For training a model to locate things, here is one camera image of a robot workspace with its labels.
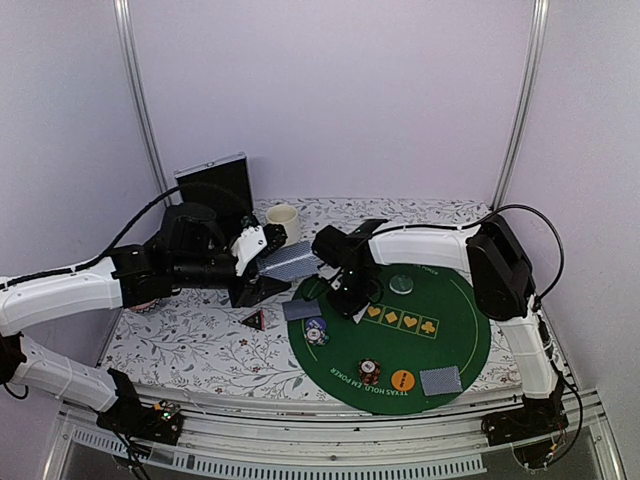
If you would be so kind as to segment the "black triangular button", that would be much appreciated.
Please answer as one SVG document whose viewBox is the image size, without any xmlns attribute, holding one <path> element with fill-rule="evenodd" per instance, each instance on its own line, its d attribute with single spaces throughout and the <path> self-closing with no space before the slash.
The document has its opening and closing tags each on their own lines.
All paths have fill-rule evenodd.
<svg viewBox="0 0 640 480">
<path fill-rule="evenodd" d="M 252 314 L 248 315 L 241 321 L 242 325 L 253 328 L 255 330 L 264 331 L 265 330 L 265 318 L 264 312 L 262 310 L 257 310 Z"/>
</svg>

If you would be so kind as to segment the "clear dealer button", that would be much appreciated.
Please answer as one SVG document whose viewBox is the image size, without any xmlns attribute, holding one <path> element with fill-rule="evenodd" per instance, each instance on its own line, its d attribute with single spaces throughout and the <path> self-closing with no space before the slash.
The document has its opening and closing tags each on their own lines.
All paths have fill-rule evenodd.
<svg viewBox="0 0 640 480">
<path fill-rule="evenodd" d="M 398 295 L 408 295 L 414 289 L 414 281 L 408 275 L 396 274 L 389 281 L 389 289 Z"/>
</svg>

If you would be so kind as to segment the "dealt playing card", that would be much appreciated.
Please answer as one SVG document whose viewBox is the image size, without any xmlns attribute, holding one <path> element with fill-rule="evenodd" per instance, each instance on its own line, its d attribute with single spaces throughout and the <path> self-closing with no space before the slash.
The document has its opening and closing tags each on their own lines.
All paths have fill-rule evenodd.
<svg viewBox="0 0 640 480">
<path fill-rule="evenodd" d="M 292 299 L 282 304 L 284 318 L 287 322 L 302 320 L 322 315 L 317 300 L 306 301 L 302 298 Z"/>
<path fill-rule="evenodd" d="M 458 394 L 463 391 L 457 366 L 421 370 L 419 377 L 425 396 Z"/>
</svg>

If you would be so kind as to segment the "blue playing card deck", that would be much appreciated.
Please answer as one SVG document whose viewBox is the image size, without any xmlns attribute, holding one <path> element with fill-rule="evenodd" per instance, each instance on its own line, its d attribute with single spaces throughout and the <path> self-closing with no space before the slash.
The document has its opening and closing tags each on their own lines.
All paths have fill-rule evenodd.
<svg viewBox="0 0 640 480">
<path fill-rule="evenodd" d="M 283 247 L 258 260 L 261 275 L 284 282 L 309 277 L 317 272 L 321 261 L 314 255 L 309 241 Z"/>
</svg>

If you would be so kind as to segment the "purple small blind button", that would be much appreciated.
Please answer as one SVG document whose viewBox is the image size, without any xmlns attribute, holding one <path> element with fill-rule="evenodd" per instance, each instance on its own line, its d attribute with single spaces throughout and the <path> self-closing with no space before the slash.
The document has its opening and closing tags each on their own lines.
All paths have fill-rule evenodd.
<svg viewBox="0 0 640 480">
<path fill-rule="evenodd" d="M 319 331 L 326 331 L 327 323 L 322 317 L 312 317 L 306 320 L 305 329 L 306 330 L 316 329 Z"/>
</svg>

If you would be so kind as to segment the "small poker chip stack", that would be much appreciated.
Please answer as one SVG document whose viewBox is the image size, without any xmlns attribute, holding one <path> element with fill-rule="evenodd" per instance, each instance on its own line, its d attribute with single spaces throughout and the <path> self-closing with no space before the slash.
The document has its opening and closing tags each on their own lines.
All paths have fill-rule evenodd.
<svg viewBox="0 0 640 480">
<path fill-rule="evenodd" d="M 322 328 L 309 328 L 305 332 L 305 339 L 312 346 L 324 346 L 329 341 L 329 335 Z"/>
</svg>

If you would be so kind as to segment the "orange big blind button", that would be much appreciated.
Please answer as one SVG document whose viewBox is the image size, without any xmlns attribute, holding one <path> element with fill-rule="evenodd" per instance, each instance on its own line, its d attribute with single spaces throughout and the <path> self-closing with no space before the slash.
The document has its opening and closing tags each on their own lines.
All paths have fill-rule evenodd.
<svg viewBox="0 0 640 480">
<path fill-rule="evenodd" d="M 396 391 L 409 392 L 415 387 L 415 384 L 415 376 L 409 370 L 397 370 L 391 376 L 391 385 Z"/>
</svg>

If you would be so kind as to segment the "aluminium poker chip case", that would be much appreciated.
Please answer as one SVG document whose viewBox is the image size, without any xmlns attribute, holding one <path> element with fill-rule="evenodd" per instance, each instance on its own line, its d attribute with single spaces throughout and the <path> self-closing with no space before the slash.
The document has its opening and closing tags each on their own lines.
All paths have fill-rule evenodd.
<svg viewBox="0 0 640 480">
<path fill-rule="evenodd" d="M 173 177 L 178 185 L 202 183 L 201 187 L 182 189 L 182 199 L 211 208 L 228 239 L 239 235 L 249 222 L 254 205 L 244 152 L 175 170 Z"/>
</svg>

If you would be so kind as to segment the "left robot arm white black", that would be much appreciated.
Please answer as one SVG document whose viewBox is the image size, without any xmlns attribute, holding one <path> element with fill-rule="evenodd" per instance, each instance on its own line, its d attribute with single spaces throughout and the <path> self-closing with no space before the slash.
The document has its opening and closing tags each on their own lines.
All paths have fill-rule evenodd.
<svg viewBox="0 0 640 480">
<path fill-rule="evenodd" d="M 142 245 L 122 235 L 95 258 L 59 269 L 1 280 L 1 383 L 21 384 L 109 413 L 128 434 L 148 426 L 148 412 L 129 377 L 91 368 L 24 335 L 27 327 L 73 314 L 142 306 L 181 289 L 224 289 L 234 307 L 252 307 L 289 288 L 260 275 L 257 261 L 287 240 L 285 228 L 261 225 L 233 192 L 239 230 L 228 236 L 217 213 L 201 203 L 168 207 L 159 230 Z"/>
</svg>

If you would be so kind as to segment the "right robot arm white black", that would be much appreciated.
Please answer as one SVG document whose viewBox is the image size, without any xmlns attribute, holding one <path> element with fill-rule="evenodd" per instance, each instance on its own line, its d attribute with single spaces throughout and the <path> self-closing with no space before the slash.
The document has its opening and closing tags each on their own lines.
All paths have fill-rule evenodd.
<svg viewBox="0 0 640 480">
<path fill-rule="evenodd" d="M 334 273 L 306 281 L 327 325 L 290 339 L 330 395 L 374 414 L 419 413 L 465 391 L 503 333 L 521 376 L 517 427 L 537 436 L 562 414 L 565 380 L 552 358 L 531 262 L 506 220 L 465 226 L 370 219 L 320 230 L 313 253 Z"/>
</svg>

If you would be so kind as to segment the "white ceramic cup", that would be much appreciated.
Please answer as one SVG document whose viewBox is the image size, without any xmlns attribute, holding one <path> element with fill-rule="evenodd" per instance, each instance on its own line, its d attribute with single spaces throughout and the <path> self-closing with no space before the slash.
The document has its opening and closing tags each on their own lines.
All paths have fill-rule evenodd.
<svg viewBox="0 0 640 480">
<path fill-rule="evenodd" d="M 266 212 L 266 220 L 269 224 L 281 225 L 287 235 L 286 246 L 298 243 L 301 239 L 300 217 L 298 210 L 288 204 L 278 204 L 269 208 Z"/>
</svg>

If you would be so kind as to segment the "green round poker mat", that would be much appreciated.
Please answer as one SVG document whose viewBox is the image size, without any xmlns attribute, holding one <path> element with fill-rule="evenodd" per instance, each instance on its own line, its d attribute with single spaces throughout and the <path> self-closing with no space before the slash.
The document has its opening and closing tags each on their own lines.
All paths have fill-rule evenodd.
<svg viewBox="0 0 640 480">
<path fill-rule="evenodd" d="M 410 294 L 389 289 L 396 274 L 413 279 Z M 476 307 L 470 283 L 452 269 L 390 265 L 382 267 L 379 285 L 383 294 L 358 324 L 336 313 L 325 296 L 318 297 L 329 335 L 324 346 L 307 343 L 304 320 L 288 322 L 290 346 L 299 365 L 325 393 L 369 413 L 415 414 L 453 401 L 457 394 L 425 396 L 419 372 L 457 366 L 467 390 L 485 367 L 491 325 Z M 360 381 L 358 364 L 365 358 L 381 364 L 377 385 Z M 391 385 L 392 374 L 401 369 L 416 379 L 406 393 Z"/>
</svg>

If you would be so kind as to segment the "left aluminium frame post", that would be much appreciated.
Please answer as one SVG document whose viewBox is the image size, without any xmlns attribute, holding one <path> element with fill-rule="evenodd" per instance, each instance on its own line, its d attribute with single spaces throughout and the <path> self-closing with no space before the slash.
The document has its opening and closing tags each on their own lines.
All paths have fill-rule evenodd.
<svg viewBox="0 0 640 480">
<path fill-rule="evenodd" d="M 157 192 L 163 193 L 168 189 L 169 183 L 160 159 L 144 92 L 142 73 L 139 65 L 133 30 L 130 2 L 127 0 L 114 0 L 113 7 L 125 72 L 131 90 L 134 111 L 137 117 L 151 176 Z"/>
</svg>

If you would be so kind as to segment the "aluminium frame post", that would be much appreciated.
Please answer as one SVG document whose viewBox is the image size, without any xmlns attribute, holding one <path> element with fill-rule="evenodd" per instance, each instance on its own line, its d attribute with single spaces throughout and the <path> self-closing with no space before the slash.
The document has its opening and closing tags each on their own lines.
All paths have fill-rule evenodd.
<svg viewBox="0 0 640 480">
<path fill-rule="evenodd" d="M 130 2 L 127 0 L 114 0 L 113 7 L 125 72 L 131 90 L 134 111 L 137 117 L 151 176 L 157 192 L 163 193 L 168 189 L 169 183 L 160 159 L 144 92 L 142 73 L 139 65 L 133 30 Z"/>
<path fill-rule="evenodd" d="M 548 0 L 535 0 L 533 2 L 524 71 L 504 159 L 491 201 L 492 210 L 505 204 L 515 171 L 543 54 L 549 6 L 550 2 Z"/>
</svg>

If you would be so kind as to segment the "right aluminium frame post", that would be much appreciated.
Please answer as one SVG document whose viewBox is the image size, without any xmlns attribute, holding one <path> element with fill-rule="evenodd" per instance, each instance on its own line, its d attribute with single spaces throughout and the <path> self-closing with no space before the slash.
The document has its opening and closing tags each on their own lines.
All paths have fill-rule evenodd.
<svg viewBox="0 0 640 480">
<path fill-rule="evenodd" d="M 549 6 L 550 2 L 548 0 L 535 0 L 533 2 L 524 71 L 504 159 L 491 201 L 492 210 L 505 204 L 515 171 L 543 54 Z"/>
</svg>

